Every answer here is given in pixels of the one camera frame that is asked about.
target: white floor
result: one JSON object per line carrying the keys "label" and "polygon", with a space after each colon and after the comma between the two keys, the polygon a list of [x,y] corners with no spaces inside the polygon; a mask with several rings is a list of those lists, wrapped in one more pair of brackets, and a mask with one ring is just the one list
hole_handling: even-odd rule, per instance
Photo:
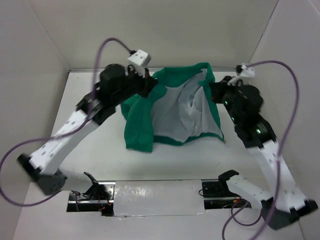
{"label": "white floor", "polygon": [[[234,73],[216,72],[221,80]],[[71,72],[63,94],[53,132],[69,118],[75,105],[90,91],[90,72]],[[215,179],[234,169],[255,184],[265,187],[262,172],[255,159],[246,151],[234,133],[232,121],[224,108],[219,107],[226,144],[214,138],[203,138],[185,146],[156,144],[153,153],[126,150],[125,120],[119,109],[98,130],[90,134],[66,158],[63,169],[91,173],[97,180],[188,180]],[[220,240],[229,209],[205,211],[203,214],[102,217],[98,212],[66,212],[69,193],[61,192],[50,201],[36,207],[22,209],[14,240]],[[31,183],[26,203],[44,198]],[[238,218],[253,222],[259,213],[245,209]],[[228,240],[249,239],[263,220],[253,227],[242,227],[233,221],[228,226]],[[261,240],[303,240],[298,224],[280,231],[270,228]]]}

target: white panel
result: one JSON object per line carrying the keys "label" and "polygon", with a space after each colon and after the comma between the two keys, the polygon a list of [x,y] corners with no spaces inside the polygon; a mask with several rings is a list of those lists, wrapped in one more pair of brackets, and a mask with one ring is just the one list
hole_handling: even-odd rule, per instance
{"label": "white panel", "polygon": [[[150,66],[249,61],[277,0],[28,0],[71,68],[92,68],[109,37],[147,51]],[[125,63],[111,43],[101,67]]]}
{"label": "white panel", "polygon": [[[232,72],[217,72],[221,80]],[[90,91],[92,73],[69,75],[54,124],[57,131],[75,105]],[[256,159],[245,149],[223,105],[218,106],[226,144],[204,137],[183,146],[155,143],[152,153],[126,149],[125,118],[120,107],[96,131],[89,134],[65,159],[61,168],[89,172],[99,181],[216,179],[234,169],[245,178],[263,176]]]}
{"label": "white panel", "polygon": [[117,181],[115,216],[169,216],[205,213],[201,180]]}
{"label": "white panel", "polygon": [[[69,69],[25,0],[0,1],[0,156],[15,144],[49,135]],[[17,164],[21,147],[1,171],[1,187],[23,203],[29,178]],[[11,240],[21,212],[0,197],[0,238]]]}
{"label": "white panel", "polygon": [[[230,209],[210,210],[189,216],[105,217],[99,212],[66,212],[68,192],[61,192],[50,201],[22,209],[13,240],[220,240]],[[31,184],[26,203],[44,196]],[[259,216],[253,209],[237,215],[244,223]],[[226,230],[228,240],[249,239],[263,220],[252,227],[231,221]],[[259,240],[303,240],[298,224],[274,231],[267,227]]]}
{"label": "white panel", "polygon": [[[298,78],[300,104],[283,157],[303,193],[320,205],[320,14],[315,7],[320,2],[312,1],[280,0],[251,62],[283,61]],[[274,64],[255,70],[257,78],[252,83],[264,98],[262,113],[281,139],[293,109],[292,77],[285,68]],[[319,239],[319,218],[317,211],[300,220],[305,240]]]}

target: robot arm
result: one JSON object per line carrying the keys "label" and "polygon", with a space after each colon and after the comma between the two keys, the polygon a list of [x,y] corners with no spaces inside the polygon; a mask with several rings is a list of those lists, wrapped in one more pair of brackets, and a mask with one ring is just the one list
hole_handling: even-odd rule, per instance
{"label": "robot arm", "polygon": [[[46,142],[42,147],[30,155],[22,154],[18,162],[29,174],[33,181],[46,195],[55,194],[61,190],[72,190],[87,195],[96,191],[105,192],[103,185],[89,173],[74,173],[61,171],[59,167],[68,154],[91,132],[96,130],[108,117],[116,112],[116,106],[138,94],[147,97],[158,81],[149,75],[146,68],[150,56],[139,50],[128,58],[131,63],[126,69],[119,64],[108,65],[100,73],[100,82],[94,86],[96,99],[92,101],[88,93],[77,104],[70,118],[54,135],[53,140]],[[89,106],[92,103],[90,120]],[[78,132],[60,138],[59,136],[83,128]]]}
{"label": "robot arm", "polygon": [[[276,192],[276,154],[279,148],[277,137],[270,124],[259,114],[263,104],[259,90],[244,85],[236,77],[226,76],[221,82],[210,83],[212,101],[223,104],[230,115],[234,130],[244,146],[256,158],[272,194],[245,180],[238,172],[231,170],[219,176],[219,181],[229,191],[248,200],[252,207],[260,209],[262,217],[268,214]],[[318,206],[298,188],[282,155],[280,160],[280,190],[276,211],[269,226],[280,229],[315,211]]]}

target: green cloth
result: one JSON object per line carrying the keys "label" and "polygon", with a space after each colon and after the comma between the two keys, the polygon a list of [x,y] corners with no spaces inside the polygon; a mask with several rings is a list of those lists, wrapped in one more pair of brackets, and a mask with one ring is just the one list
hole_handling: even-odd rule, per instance
{"label": "green cloth", "polygon": [[167,87],[177,88],[185,84],[195,75],[202,73],[203,69],[206,69],[205,79],[198,81],[197,84],[203,87],[212,118],[221,131],[217,105],[211,101],[209,83],[215,82],[215,76],[212,72],[211,66],[208,63],[203,62],[193,66],[165,67],[153,74],[153,78],[158,80],[158,84],[152,89],[147,98],[134,95],[121,104],[121,112],[126,119],[124,139],[127,149],[152,152],[153,143],[155,142],[181,146],[186,142],[208,136],[216,137],[221,141],[224,141],[222,131],[220,132],[221,134],[203,132],[198,136],[190,136],[185,142],[176,141],[163,135],[155,135],[153,121],[151,118],[151,111],[155,102],[166,95],[168,90]]}

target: white wall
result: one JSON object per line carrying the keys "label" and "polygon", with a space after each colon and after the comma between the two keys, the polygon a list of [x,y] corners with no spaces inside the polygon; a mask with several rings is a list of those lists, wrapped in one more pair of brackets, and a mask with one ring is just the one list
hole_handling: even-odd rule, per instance
{"label": "white wall", "polygon": [[[277,0],[28,0],[71,68],[92,68],[98,46],[118,37],[149,52],[150,67],[249,61]],[[116,43],[101,67],[127,64]]]}
{"label": "white wall", "polygon": [[[25,0],[0,1],[0,156],[13,145],[49,135],[67,79],[68,66]],[[23,203],[29,179],[17,156],[36,145],[19,148],[5,163],[1,186]],[[0,197],[0,238],[12,239],[21,208]]]}
{"label": "white wall", "polygon": [[[283,155],[294,165],[294,176],[301,189],[320,205],[320,1],[314,3],[279,0],[251,62],[280,60],[297,75],[301,99]],[[254,84],[265,101],[262,113],[281,137],[293,109],[292,77],[276,65],[257,67],[256,75]],[[320,211],[301,219],[305,240],[319,239],[319,218]]]}

